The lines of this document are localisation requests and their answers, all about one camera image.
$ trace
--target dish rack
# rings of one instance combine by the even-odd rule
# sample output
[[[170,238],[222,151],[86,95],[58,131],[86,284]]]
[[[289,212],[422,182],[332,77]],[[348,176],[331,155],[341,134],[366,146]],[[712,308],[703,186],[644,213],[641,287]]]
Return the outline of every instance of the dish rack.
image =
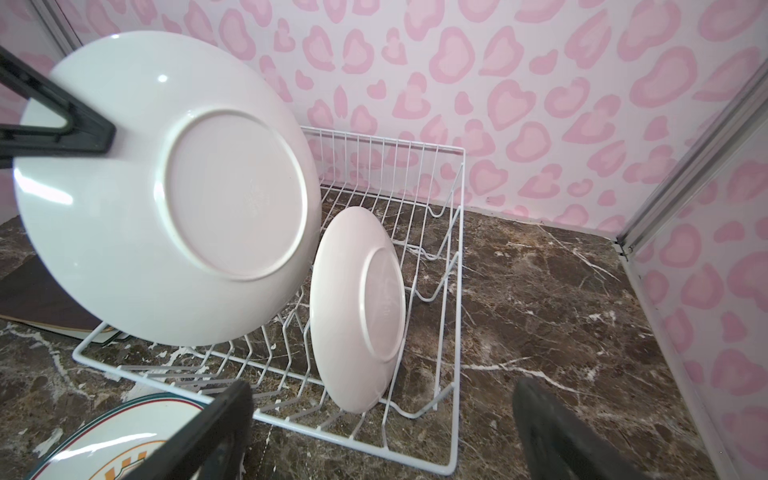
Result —
[[[344,412],[323,387],[312,361],[309,280],[260,329],[227,343],[179,348],[162,365],[109,362],[99,345],[91,345],[106,323],[72,357],[206,403],[245,379],[255,420],[450,475],[458,454],[465,151],[315,127],[303,131],[320,176],[323,231],[341,210],[360,205],[382,221],[399,256],[405,334],[394,380],[377,406],[362,415]]]

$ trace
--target white plate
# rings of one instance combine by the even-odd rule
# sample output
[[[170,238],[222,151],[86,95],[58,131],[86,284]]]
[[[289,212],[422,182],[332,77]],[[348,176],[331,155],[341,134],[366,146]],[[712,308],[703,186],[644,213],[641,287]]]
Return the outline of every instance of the white plate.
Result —
[[[125,478],[203,407],[167,393],[127,402],[76,431],[28,480]]]
[[[157,343],[223,342],[269,321],[306,278],[319,183],[296,119],[204,41],[112,35],[49,75],[117,128],[106,158],[20,157],[35,249],[75,300]],[[36,101],[24,124],[61,119]]]
[[[399,259],[379,219],[336,215],[320,241],[310,287],[312,348],[333,401],[362,413],[386,391],[406,324]]]

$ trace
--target pink heart pattern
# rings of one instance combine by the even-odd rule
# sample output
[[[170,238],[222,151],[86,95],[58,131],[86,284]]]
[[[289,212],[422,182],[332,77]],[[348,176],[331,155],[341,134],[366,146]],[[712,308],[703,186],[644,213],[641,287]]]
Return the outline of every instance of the pink heart pattern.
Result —
[[[470,22],[482,23],[493,15],[499,2],[500,0],[458,0],[458,9]]]
[[[460,91],[456,95],[456,99],[453,101],[453,109],[458,115],[469,115],[475,108],[469,101],[469,95],[467,95],[467,92]]]
[[[506,77],[520,64],[523,57],[523,46],[515,39],[515,31],[506,26],[496,32],[491,38],[483,55],[480,75]]]
[[[760,49],[745,48],[717,67],[701,89],[694,94],[694,100],[728,101],[738,93],[742,85],[760,66]]]
[[[733,396],[757,393],[768,384],[768,371],[753,363],[741,351],[725,349],[712,366],[710,384]]]
[[[723,299],[723,279],[711,263],[705,263],[693,272],[680,291],[680,302],[701,310],[711,310]]]
[[[740,342],[749,333],[741,318],[733,312],[725,312],[720,317],[720,323],[723,325],[723,341],[725,343]]]
[[[558,64],[558,51],[550,50],[546,55],[536,57],[528,63],[528,69],[536,75],[549,75]]]
[[[362,31],[352,30],[346,36],[343,50],[344,66],[341,68],[346,73],[363,74],[373,65],[373,45],[362,36]]]
[[[728,272],[728,289],[744,299],[753,299],[757,308],[768,312],[768,251],[750,253]]]
[[[385,137],[408,131],[419,139],[456,142],[476,156],[469,166],[489,160],[509,171],[497,190],[477,194],[468,188],[471,206],[495,212],[526,207],[532,220],[556,221],[578,202],[588,212],[579,227],[604,234],[633,217],[672,159],[686,154],[684,145],[703,134],[768,51],[760,34],[763,0],[171,3],[59,1],[84,42],[155,28],[207,41],[257,71],[268,57],[273,67],[267,65],[263,76],[301,123],[352,130],[357,110],[358,131],[374,131],[375,125]],[[23,4],[10,4],[21,16],[4,16],[4,38],[16,31],[8,21],[31,21],[17,5]],[[346,114],[335,112],[339,86]],[[0,108],[13,115],[21,103],[0,94]],[[483,128],[465,128],[468,121]],[[649,158],[662,142],[674,147],[674,155]],[[761,156],[752,160],[766,163]],[[559,177],[544,174],[540,180],[558,189],[538,185],[535,198],[520,195],[530,193],[524,186],[550,164],[560,166]],[[568,192],[587,179],[593,182],[588,194]],[[759,179],[757,172],[739,179],[731,189],[733,204],[759,198]],[[713,205],[727,200],[728,180],[720,182],[722,199]],[[435,181],[448,196],[450,182],[437,172]],[[615,200],[605,193],[610,191]],[[692,222],[706,215],[696,205],[687,217]],[[745,227],[741,243],[757,238],[756,219],[726,220]],[[719,227],[701,230],[706,243],[717,244]],[[725,278],[723,267],[716,268]]]
[[[761,0],[716,0],[699,20],[699,33],[709,41],[726,41],[747,30],[760,16]]]
[[[214,47],[217,45],[214,38],[214,29],[210,26],[208,15],[194,0],[190,1],[189,9],[184,15],[184,24],[187,26],[190,35],[196,39],[207,41]]]
[[[274,51],[288,52],[296,48],[296,40],[290,36],[290,26],[285,18],[277,21],[277,31],[272,43]]]
[[[594,110],[582,114],[573,126],[563,135],[563,141],[573,144],[596,144],[613,137],[616,126],[609,121],[616,116],[621,106],[621,99],[616,95],[606,95],[594,104]]]
[[[610,177],[627,159],[627,147],[623,140],[615,141],[589,157],[587,167],[598,173],[599,177]]]
[[[715,230],[713,238],[715,243],[744,240],[744,238],[746,238],[746,230],[744,230],[744,225],[742,225],[741,222],[738,220],[731,220]]]
[[[672,230],[669,242],[659,251],[659,258],[666,266],[686,268],[696,264],[701,249],[699,230],[690,223],[683,223]]]
[[[688,360],[687,362],[683,362],[683,367],[691,382],[697,385],[704,383],[704,367],[702,367],[700,363],[696,360]]]
[[[157,8],[153,0],[131,0],[131,7],[142,25],[150,25],[157,18]]]
[[[331,49],[331,40],[322,27],[313,26],[310,30],[310,36],[304,38],[301,42],[306,60],[314,68],[323,71],[333,71],[336,66],[333,64],[333,50]]]
[[[470,120],[464,126],[464,134],[457,137],[453,144],[457,147],[464,147],[467,155],[484,157],[496,151],[496,144],[493,143],[493,137],[483,129],[480,120]]]
[[[558,164],[549,164],[541,169],[539,175],[535,175],[525,182],[518,195],[526,198],[552,198],[560,193],[560,185],[556,182],[563,173],[563,167]]]
[[[601,207],[613,207],[616,204],[616,192],[606,190],[598,197],[598,205]]]
[[[346,92],[344,91],[344,87],[339,85],[336,88],[336,91],[333,92],[333,113],[335,113],[338,118],[346,118],[348,108],[349,103],[346,98]]]
[[[515,14],[515,20],[526,23],[542,23],[552,20],[565,0],[523,0],[520,10]]]
[[[608,10],[600,10],[571,35],[565,43],[565,56],[583,69],[594,67],[611,41]]]
[[[315,86],[314,80],[301,73],[301,70],[296,70],[296,86],[302,90],[312,90]]]
[[[670,281],[658,270],[651,270],[643,277],[643,287],[648,298],[654,305],[658,305],[665,298],[670,289]]]
[[[333,23],[340,23],[346,13],[346,0],[323,0],[323,7]]]
[[[726,31],[729,25],[741,22],[738,12],[745,3],[713,2],[708,10],[714,8],[712,5],[723,9],[717,23],[712,24],[716,28]],[[712,102],[702,98],[701,92],[728,92],[723,99],[731,96],[728,79],[730,75],[738,78],[742,70],[729,67],[727,74],[718,72],[731,62],[724,60],[710,65],[708,72],[714,73],[699,83],[695,93],[687,93],[700,97],[693,101],[716,102],[716,97]],[[664,116],[675,129],[680,127],[678,117]],[[706,119],[696,136],[712,121]],[[693,130],[695,125],[687,127]],[[706,413],[722,419],[723,440],[735,465],[745,472],[744,478],[755,480],[768,470],[764,338],[764,320],[768,318],[768,135],[764,133],[761,128],[740,145],[728,163],[707,179],[634,257],[634,268],[645,280],[642,290],[655,303],[657,312],[650,315],[651,321],[665,326],[706,405]],[[654,251],[654,246],[661,249]],[[734,412],[734,404],[739,408],[752,406]]]
[[[672,345],[679,353],[685,352],[694,344],[694,326],[690,323],[685,310],[681,308],[675,310],[672,315],[664,319],[663,325]]]
[[[570,87],[555,87],[544,99],[544,109],[555,118],[568,118],[584,106],[589,96],[589,80],[575,78]]]
[[[672,147],[660,145],[650,151],[648,161],[632,164],[624,171],[624,180],[630,184],[643,182],[644,184],[659,184],[672,171],[677,161],[670,158]]]
[[[243,14],[234,8],[224,12],[219,24],[219,37],[227,50],[240,60],[250,60],[256,55],[256,44],[248,35]]]
[[[448,141],[448,128],[442,121],[442,115],[436,115],[424,125],[419,140],[428,144],[444,144]]]
[[[480,160],[469,171],[469,186],[477,195],[496,190],[507,183],[509,172],[497,169],[490,160]]]
[[[572,197],[583,197],[592,191],[593,186],[594,182],[588,178],[585,178],[581,182],[574,182],[568,185],[568,189],[566,190],[568,195],[571,195]]]
[[[386,32],[386,45],[382,48],[382,56],[394,65],[406,65],[406,46],[400,41],[400,32],[397,28],[390,28]]]
[[[511,34],[511,37],[514,41],[515,34]],[[429,61],[429,73],[440,83],[453,84],[464,78],[474,63],[475,50],[467,35],[458,27],[448,27],[440,34],[438,51]]]
[[[507,158],[526,164],[545,156],[551,146],[547,128],[536,121],[528,121],[520,127],[518,137],[507,145]]]
[[[488,118],[497,131],[512,126],[523,118],[536,103],[536,94],[523,91],[514,80],[504,80],[488,96]]]
[[[672,0],[638,3],[629,26],[619,38],[619,58],[637,60],[647,49],[666,43],[680,27],[680,18],[680,9]]]
[[[650,121],[647,127],[645,127],[645,133],[643,134],[643,140],[656,141],[662,138],[668,137],[670,134],[667,129],[667,117],[661,115],[655,117]]]
[[[406,89],[397,97],[392,116],[409,120],[426,117],[432,108],[432,105],[422,97],[426,92],[427,78],[418,72],[411,75]]]
[[[386,98],[386,83],[384,83],[384,80],[379,80],[375,84],[369,85],[366,88],[366,93],[371,98],[383,100]]]
[[[749,160],[733,172],[726,185],[726,198],[731,204],[743,204],[768,189],[768,163]]]
[[[272,3],[270,0],[240,0],[243,9],[253,16],[256,25],[269,26],[272,21]]]
[[[184,33],[184,31],[181,29],[181,25],[179,25],[178,23],[174,22],[173,20],[165,16],[165,14],[161,15],[161,19],[163,22],[163,30],[168,31],[170,33]]]
[[[572,204],[565,208],[562,215],[556,216],[554,221],[563,225],[583,227],[589,221],[589,213],[582,205]]]
[[[661,54],[648,75],[634,82],[629,98],[638,107],[660,107],[688,91],[697,76],[694,51],[688,47],[672,47]]]
[[[430,28],[442,23],[445,0],[411,0],[406,8],[406,33],[416,41],[424,40]]]
[[[724,414],[721,422],[741,458],[759,470],[768,470],[768,409],[750,405],[741,412]]]

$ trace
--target metal frame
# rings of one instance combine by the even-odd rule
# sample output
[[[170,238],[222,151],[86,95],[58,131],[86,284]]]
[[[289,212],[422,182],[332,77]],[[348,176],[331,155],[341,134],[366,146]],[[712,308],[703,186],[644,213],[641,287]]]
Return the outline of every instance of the metal frame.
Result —
[[[405,333],[397,357],[394,380],[390,383],[386,397],[380,399],[377,406],[355,417],[354,423],[348,424],[346,430],[342,429],[343,434],[329,431],[337,427],[334,424],[343,415],[356,414],[346,413],[334,406],[323,387],[323,381],[313,374],[311,339],[308,335],[310,323],[306,308],[306,298],[310,294],[308,283],[302,286],[293,302],[273,322],[256,332],[228,343],[179,349],[179,352],[186,355],[172,356],[168,364],[110,365],[93,358],[91,355],[97,356],[99,348],[90,347],[91,341],[107,326],[106,323],[102,323],[80,343],[72,353],[72,358],[107,374],[205,403],[212,402],[213,394],[224,391],[235,380],[245,379],[253,387],[253,401],[256,405],[253,418],[256,420],[404,465],[450,475],[458,459],[465,151],[460,147],[348,134],[322,128],[304,127],[303,130],[310,144],[319,142],[314,145],[317,147],[315,157],[320,171],[330,167],[334,172],[331,180],[321,186],[325,207],[323,230],[333,216],[344,208],[356,205],[369,208],[390,233],[406,281],[408,306]],[[406,161],[405,165],[398,165],[397,161],[387,164],[385,155],[389,149],[394,149],[394,159],[401,154],[408,159],[413,158],[412,155],[418,156],[418,165],[411,165],[411,161]],[[356,164],[350,162],[352,154],[356,155]],[[379,154],[380,167],[376,168],[374,158]],[[367,165],[364,164],[365,156],[368,157]],[[418,189],[422,175],[431,172],[434,176],[439,169],[438,163],[444,164],[446,161],[452,162],[454,171],[458,172],[452,188],[439,198],[432,198],[430,187],[424,196]],[[342,167],[339,162],[343,163],[343,177],[337,179],[336,171],[341,173]],[[409,188],[414,188],[413,194],[408,194]],[[425,243],[425,230],[428,228],[430,232],[442,235],[440,247],[435,248]],[[436,244],[440,236],[433,238]],[[433,275],[435,270],[440,272],[433,277],[434,280],[442,275],[437,286],[432,286],[434,280],[430,280],[426,273],[429,268],[432,268]],[[449,297],[455,301],[453,333],[449,328],[446,329],[446,323],[451,321],[446,319]],[[406,352],[406,343],[416,300],[431,305],[428,307],[429,320],[439,328],[439,334],[434,345],[434,382],[430,380],[426,385],[419,383],[418,389],[421,392],[432,392],[432,398],[428,402],[417,403],[414,400],[415,394],[411,396],[409,391],[398,393],[401,404],[404,405],[405,401],[411,406],[420,406],[414,412],[409,412],[393,401],[392,397],[403,357],[411,355]],[[275,342],[274,338],[280,335],[283,341],[280,350],[277,350],[279,341]],[[451,341],[452,354],[449,348]],[[281,361],[285,362],[287,357],[285,366],[276,364],[279,357],[277,353],[282,351],[286,355],[282,356]],[[259,354],[266,358],[257,358]],[[396,442],[399,447],[395,448],[393,442],[389,441],[401,429],[409,426],[415,429],[417,424],[409,423],[410,420],[439,421],[439,415],[443,415],[444,409],[450,409],[451,424],[451,442],[446,463],[419,458],[415,456],[417,448],[407,448],[407,445],[403,448],[403,441]],[[440,425],[445,424],[445,417],[443,415],[443,423]],[[391,428],[388,431],[387,426],[392,422],[397,422],[397,429]],[[366,441],[362,439],[361,429],[366,432],[379,429],[379,433],[368,435]]]
[[[617,236],[629,254],[639,249],[696,194],[757,128],[768,110],[768,61],[677,162],[667,179]]]
[[[69,20],[55,0],[27,0],[27,5],[29,5],[29,11],[48,30],[48,34],[62,56],[66,57],[83,46],[83,42],[69,25]]]

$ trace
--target wall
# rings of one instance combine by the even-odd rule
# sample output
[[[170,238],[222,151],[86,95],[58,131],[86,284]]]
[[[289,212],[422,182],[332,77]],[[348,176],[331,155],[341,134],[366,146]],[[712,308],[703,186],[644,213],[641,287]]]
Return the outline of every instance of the wall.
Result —
[[[0,39],[17,42],[28,15],[4,1]],[[604,233],[768,51],[764,0],[58,3],[84,43],[164,29],[218,45],[301,123],[460,144],[471,207]],[[427,184],[449,191],[454,175]]]
[[[61,54],[22,0],[0,0],[0,45],[47,74]],[[26,101],[0,84],[0,124],[17,124]],[[11,171],[0,170],[0,223],[18,215]]]
[[[768,123],[634,269],[741,478],[768,477]]]

